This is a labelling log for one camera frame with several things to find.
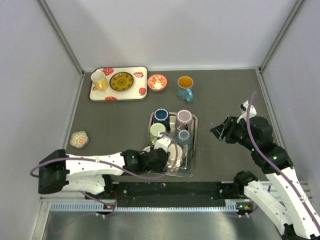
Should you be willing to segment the teal mug white inside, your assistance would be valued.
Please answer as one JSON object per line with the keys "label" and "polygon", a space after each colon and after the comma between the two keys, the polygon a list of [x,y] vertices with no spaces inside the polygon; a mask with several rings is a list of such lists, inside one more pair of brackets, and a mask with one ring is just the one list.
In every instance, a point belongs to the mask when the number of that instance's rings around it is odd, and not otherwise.
{"label": "teal mug white inside", "polygon": [[176,140],[183,150],[191,149],[191,143],[192,143],[191,134],[187,130],[185,129],[180,130],[176,135]]}

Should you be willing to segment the purple mug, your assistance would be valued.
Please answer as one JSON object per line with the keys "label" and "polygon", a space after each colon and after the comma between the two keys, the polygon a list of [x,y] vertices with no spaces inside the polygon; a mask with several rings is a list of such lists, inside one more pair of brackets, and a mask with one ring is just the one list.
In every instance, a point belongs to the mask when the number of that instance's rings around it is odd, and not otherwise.
{"label": "purple mug", "polygon": [[175,130],[176,132],[187,130],[188,132],[192,128],[193,115],[190,111],[182,109],[176,114]]}

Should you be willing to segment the cream beige mug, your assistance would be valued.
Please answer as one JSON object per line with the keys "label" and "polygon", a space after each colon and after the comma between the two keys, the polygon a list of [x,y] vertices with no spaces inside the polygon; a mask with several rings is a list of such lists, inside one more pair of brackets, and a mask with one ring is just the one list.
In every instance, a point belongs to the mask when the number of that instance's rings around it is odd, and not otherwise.
{"label": "cream beige mug", "polygon": [[[173,166],[176,160],[176,147],[173,143],[169,146],[168,153],[169,153],[169,157],[166,164],[167,170]],[[183,161],[183,150],[179,145],[177,145],[177,160],[176,160],[176,164],[174,165],[174,168],[179,168],[182,164],[182,161]]]}

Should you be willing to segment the blue mug orange inside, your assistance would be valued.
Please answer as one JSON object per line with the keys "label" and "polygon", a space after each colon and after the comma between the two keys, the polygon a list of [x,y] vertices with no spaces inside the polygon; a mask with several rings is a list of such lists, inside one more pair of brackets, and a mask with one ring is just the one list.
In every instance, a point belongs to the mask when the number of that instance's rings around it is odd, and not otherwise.
{"label": "blue mug orange inside", "polygon": [[191,77],[181,76],[177,80],[178,98],[191,103],[193,101],[193,85],[194,81]]}

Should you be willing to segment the dark blue mug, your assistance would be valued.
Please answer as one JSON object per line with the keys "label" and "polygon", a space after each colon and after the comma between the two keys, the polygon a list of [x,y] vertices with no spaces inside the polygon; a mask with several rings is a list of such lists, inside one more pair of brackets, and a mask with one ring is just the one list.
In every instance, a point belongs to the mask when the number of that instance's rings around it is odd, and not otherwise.
{"label": "dark blue mug", "polygon": [[161,123],[165,126],[167,132],[171,131],[170,114],[168,110],[164,108],[158,108],[157,110],[154,111],[152,119],[154,124]]}

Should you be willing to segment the light green mug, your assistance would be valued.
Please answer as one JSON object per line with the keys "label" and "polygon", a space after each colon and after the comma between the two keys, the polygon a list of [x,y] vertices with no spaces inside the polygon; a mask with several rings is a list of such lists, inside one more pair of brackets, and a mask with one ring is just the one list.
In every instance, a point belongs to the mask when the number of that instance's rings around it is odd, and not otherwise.
{"label": "light green mug", "polygon": [[150,144],[154,145],[158,139],[159,134],[166,131],[167,129],[162,123],[156,122],[152,124],[149,129]]}

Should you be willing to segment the light blue mug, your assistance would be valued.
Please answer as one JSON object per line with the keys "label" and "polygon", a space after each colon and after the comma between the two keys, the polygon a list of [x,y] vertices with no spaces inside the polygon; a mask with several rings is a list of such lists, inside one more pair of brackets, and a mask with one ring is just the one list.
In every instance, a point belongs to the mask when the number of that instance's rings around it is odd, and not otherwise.
{"label": "light blue mug", "polygon": [[152,146],[146,146],[143,151],[149,153],[153,149]]}

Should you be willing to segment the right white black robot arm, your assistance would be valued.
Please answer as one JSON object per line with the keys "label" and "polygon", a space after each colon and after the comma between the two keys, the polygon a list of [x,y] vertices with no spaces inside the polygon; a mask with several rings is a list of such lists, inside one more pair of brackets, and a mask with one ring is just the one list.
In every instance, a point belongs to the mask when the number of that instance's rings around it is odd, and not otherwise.
{"label": "right white black robot arm", "polygon": [[250,171],[240,171],[234,177],[233,192],[237,197],[253,200],[283,240],[320,238],[320,217],[306,196],[287,151],[274,143],[273,128],[267,119],[255,116],[246,122],[228,116],[210,131],[220,141],[238,143],[250,150],[254,163],[276,189],[280,200]]}

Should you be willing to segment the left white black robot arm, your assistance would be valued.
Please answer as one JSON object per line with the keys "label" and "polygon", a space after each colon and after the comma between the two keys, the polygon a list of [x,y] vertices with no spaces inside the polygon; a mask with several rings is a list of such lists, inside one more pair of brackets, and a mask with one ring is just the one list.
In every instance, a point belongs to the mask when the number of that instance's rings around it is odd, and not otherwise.
{"label": "left white black robot arm", "polygon": [[58,149],[39,162],[38,193],[84,191],[106,199],[113,194],[114,187],[104,176],[128,174],[136,177],[162,171],[168,159],[169,153],[162,148],[149,152],[129,149],[96,156],[76,156]]}

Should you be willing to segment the yellow white mug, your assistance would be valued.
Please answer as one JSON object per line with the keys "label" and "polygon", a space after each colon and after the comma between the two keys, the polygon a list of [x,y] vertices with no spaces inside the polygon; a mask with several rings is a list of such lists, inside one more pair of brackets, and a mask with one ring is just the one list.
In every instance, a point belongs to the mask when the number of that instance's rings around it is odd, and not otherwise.
{"label": "yellow white mug", "polygon": [[90,79],[97,90],[106,91],[108,89],[107,78],[103,71],[96,70],[91,74]]}

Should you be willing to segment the silver metal tray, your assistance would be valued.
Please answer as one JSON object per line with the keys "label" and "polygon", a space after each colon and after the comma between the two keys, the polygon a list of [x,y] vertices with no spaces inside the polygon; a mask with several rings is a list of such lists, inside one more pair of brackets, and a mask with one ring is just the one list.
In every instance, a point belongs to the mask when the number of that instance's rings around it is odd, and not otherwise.
{"label": "silver metal tray", "polygon": [[[151,125],[154,123],[153,120],[154,111],[151,112],[148,128],[147,128],[147,146],[151,146],[152,142],[150,140],[150,128]],[[176,135],[176,112],[169,112],[169,125],[170,125],[170,133],[175,136]],[[196,170],[196,142],[197,142],[197,135],[198,135],[198,118],[196,115],[192,115],[192,123],[191,123],[191,144],[190,149],[187,151],[187,147],[183,148],[183,157],[179,167],[175,167],[168,173],[168,176],[174,177],[182,177],[182,178],[190,178],[194,175]]]}

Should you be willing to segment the red patterned small bowl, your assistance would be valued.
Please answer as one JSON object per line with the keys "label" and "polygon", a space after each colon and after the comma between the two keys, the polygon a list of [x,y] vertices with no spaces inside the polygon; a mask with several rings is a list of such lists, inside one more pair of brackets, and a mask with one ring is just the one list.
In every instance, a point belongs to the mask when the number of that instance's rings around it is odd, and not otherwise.
{"label": "red patterned small bowl", "polygon": [[154,74],[147,80],[147,86],[154,92],[160,92],[166,88],[167,78],[162,74]]}

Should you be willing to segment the white strawberry rectangular plate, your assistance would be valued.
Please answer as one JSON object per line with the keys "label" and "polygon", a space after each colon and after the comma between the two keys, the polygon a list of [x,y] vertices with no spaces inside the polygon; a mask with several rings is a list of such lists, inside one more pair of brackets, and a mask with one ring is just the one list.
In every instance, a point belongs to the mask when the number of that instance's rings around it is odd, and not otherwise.
{"label": "white strawberry rectangular plate", "polygon": [[89,99],[94,102],[143,100],[148,92],[145,66],[100,67],[90,80]]}

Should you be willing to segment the yellow green patterned saucer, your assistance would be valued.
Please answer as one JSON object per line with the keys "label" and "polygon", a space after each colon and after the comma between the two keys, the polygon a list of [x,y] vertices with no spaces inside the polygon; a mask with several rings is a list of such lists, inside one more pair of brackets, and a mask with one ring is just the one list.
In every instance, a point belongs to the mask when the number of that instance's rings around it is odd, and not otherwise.
{"label": "yellow green patterned saucer", "polygon": [[134,83],[133,76],[128,72],[119,72],[114,74],[110,80],[109,85],[115,91],[126,91]]}

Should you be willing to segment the small floral dish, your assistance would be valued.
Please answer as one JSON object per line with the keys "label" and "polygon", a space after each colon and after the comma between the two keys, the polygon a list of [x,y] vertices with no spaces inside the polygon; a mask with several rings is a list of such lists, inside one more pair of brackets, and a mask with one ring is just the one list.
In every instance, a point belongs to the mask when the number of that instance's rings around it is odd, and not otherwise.
{"label": "small floral dish", "polygon": [[72,133],[69,140],[69,144],[77,149],[83,148],[88,142],[89,136],[84,130]]}

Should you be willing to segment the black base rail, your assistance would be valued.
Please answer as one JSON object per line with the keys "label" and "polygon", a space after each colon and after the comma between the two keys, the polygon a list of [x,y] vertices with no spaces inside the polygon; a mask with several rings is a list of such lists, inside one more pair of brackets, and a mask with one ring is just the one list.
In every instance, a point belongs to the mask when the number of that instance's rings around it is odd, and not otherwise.
{"label": "black base rail", "polygon": [[223,207],[225,200],[241,199],[233,183],[209,182],[119,182],[90,196],[117,200],[123,208]]}

